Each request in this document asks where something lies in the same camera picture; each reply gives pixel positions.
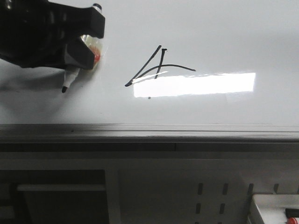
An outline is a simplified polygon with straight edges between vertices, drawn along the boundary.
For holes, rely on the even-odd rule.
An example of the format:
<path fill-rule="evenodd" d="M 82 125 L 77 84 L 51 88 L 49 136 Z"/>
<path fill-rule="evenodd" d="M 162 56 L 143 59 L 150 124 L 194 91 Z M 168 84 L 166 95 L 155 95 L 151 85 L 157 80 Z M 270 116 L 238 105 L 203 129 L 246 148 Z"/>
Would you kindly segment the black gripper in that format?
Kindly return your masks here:
<path fill-rule="evenodd" d="M 2 0 L 0 2 L 0 57 L 22 68 L 73 66 L 94 67 L 94 53 L 80 37 L 102 39 L 105 17 L 101 5 L 88 8 L 48 0 Z"/>

